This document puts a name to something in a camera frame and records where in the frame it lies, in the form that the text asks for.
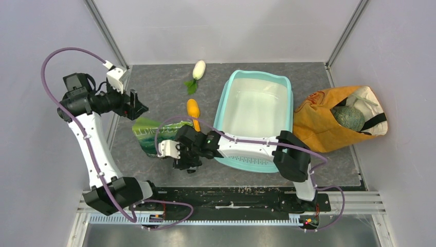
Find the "green litter bag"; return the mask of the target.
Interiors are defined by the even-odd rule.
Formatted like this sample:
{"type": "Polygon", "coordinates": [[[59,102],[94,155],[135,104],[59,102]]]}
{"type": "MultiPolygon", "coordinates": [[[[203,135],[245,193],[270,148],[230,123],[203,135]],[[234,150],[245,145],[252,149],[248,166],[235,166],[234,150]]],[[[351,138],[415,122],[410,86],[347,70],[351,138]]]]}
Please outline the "green litter bag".
{"type": "MultiPolygon", "coordinates": [[[[156,131],[160,125],[161,123],[158,121],[139,117],[132,126],[133,134],[136,136],[141,149],[148,157],[157,157],[154,142],[156,131]]],[[[193,126],[193,123],[190,121],[180,121],[163,125],[159,130],[157,142],[159,143],[167,139],[173,140],[177,131],[184,125],[193,126]]]]}

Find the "teal plastic litter box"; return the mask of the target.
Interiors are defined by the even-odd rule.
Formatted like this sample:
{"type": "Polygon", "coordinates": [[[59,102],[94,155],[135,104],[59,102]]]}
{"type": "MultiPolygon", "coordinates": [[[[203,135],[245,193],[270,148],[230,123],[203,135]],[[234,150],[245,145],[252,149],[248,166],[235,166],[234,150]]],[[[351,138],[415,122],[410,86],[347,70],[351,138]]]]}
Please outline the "teal plastic litter box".
{"type": "Polygon", "coordinates": [[[236,70],[225,83],[213,126],[244,139],[293,130],[290,80],[267,72],[236,70]]]}

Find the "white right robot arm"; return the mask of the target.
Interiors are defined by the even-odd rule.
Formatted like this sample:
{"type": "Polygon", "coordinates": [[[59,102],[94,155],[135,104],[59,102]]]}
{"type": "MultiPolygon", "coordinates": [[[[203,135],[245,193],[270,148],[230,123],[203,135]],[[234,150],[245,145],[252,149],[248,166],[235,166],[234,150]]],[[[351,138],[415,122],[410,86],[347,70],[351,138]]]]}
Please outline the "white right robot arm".
{"type": "Polygon", "coordinates": [[[174,158],[176,168],[181,170],[198,167],[202,157],[242,156],[270,161],[283,178],[293,182],[297,204],[302,210],[317,205],[317,192],[310,176],[311,157],[315,152],[290,131],[282,130],[271,137],[242,137],[217,129],[205,134],[184,125],[173,140],[163,141],[158,147],[163,156],[174,158]]]}

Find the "orange plastic scoop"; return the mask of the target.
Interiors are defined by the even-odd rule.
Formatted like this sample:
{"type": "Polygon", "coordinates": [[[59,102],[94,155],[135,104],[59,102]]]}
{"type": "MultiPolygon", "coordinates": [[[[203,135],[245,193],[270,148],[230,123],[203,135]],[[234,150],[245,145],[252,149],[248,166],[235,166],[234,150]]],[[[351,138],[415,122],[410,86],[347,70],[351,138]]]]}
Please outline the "orange plastic scoop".
{"type": "Polygon", "coordinates": [[[195,99],[189,99],[187,101],[187,113],[190,117],[194,117],[193,125],[195,131],[200,132],[201,128],[199,125],[199,121],[197,120],[197,118],[199,118],[200,116],[200,109],[195,99]]]}

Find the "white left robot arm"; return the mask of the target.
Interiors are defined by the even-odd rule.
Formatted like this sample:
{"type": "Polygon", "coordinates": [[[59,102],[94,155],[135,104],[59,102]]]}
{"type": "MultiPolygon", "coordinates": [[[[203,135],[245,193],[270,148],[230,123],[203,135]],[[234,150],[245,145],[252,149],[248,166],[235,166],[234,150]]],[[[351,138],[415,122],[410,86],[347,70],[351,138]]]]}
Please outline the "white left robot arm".
{"type": "Polygon", "coordinates": [[[73,73],[63,81],[67,92],[57,111],[76,135],[85,158],[90,186],[83,196],[85,203],[106,216],[139,201],[149,210],[159,208],[161,196],[153,191],[151,182],[122,175],[102,130],[101,114],[114,112],[135,120],[149,110],[138,100],[137,92],[121,93],[108,85],[106,92],[98,93],[95,80],[85,73],[73,73]]]}

